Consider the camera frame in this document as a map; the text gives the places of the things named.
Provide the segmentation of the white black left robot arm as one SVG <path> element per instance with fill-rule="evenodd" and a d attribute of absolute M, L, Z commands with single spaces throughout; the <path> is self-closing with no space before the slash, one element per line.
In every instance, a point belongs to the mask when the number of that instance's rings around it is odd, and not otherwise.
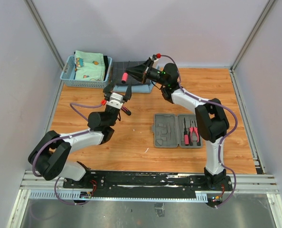
<path fill-rule="evenodd" d="M 73 180 L 80 188 L 90 184 L 89 168 L 81 162 L 69 161 L 69 154 L 108 142 L 114 133 L 112 127 L 121 119 L 120 112 L 131 115 L 131 112 L 123 106 L 131 99 L 131 85 L 127 87 L 124 95 L 115 93 L 113 85 L 108 85 L 103 92 L 105 110 L 89 114 L 87 129 L 65 134 L 49 131 L 43 136 L 28 157 L 34 176 L 42 177 L 47 181 L 56 177 Z"/>

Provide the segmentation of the pink black pliers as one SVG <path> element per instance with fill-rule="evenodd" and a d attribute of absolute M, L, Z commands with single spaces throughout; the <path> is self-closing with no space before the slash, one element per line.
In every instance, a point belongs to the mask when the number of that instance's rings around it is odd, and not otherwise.
<path fill-rule="evenodd" d="M 189 144 L 191 146 L 193 146 L 193 135 L 196 136 L 196 140 L 195 142 L 197 143 L 197 146 L 200 146 L 201 143 L 200 143 L 200 136 L 198 134 L 198 129 L 197 129 L 197 126 L 195 124 L 195 122 L 193 120 L 190 121 L 190 128 L 189 128 Z"/>

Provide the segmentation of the pink screwdriver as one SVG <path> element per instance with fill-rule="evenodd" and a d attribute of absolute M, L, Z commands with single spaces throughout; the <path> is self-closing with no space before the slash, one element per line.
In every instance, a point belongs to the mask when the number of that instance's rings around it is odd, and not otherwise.
<path fill-rule="evenodd" d="M 184 143 L 186 146 L 189 145 L 189 131 L 188 131 L 188 126 L 186 124 L 185 118 L 184 118 Z"/>
<path fill-rule="evenodd" d="M 127 73 L 123 73 L 122 78 L 121 78 L 121 83 L 122 84 L 126 84 L 128 80 L 128 74 Z"/>

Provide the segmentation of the grey plastic tool case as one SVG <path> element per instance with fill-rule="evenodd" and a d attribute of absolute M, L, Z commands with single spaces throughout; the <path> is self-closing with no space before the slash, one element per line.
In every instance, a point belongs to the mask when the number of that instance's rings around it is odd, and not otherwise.
<path fill-rule="evenodd" d="M 195 114 L 155 114 L 153 117 L 153 142 L 156 148 L 191 148 L 200 149 L 203 147 L 203 140 L 200 136 L 200 146 L 195 142 L 193 135 L 193 146 L 186 146 L 184 143 L 184 118 L 190 128 L 190 121 L 193 120 L 197 126 Z"/>

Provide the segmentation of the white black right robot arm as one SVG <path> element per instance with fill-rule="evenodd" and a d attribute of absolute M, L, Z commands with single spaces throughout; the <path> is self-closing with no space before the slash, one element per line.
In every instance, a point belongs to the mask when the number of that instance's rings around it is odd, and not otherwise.
<path fill-rule="evenodd" d="M 167 63 L 162 70 L 154 67 L 149 58 L 138 66 L 130 66 L 125 72 L 141 83 L 150 80 L 161 86 L 162 96 L 172 104 L 180 105 L 196 116 L 198 134 L 206 143 L 207 161 L 204 168 L 204 184 L 209 190 L 220 187 L 231 190 L 230 179 L 223 164 L 223 140 L 229 122 L 218 99 L 204 99 L 193 95 L 180 84 L 179 70 L 174 63 Z"/>

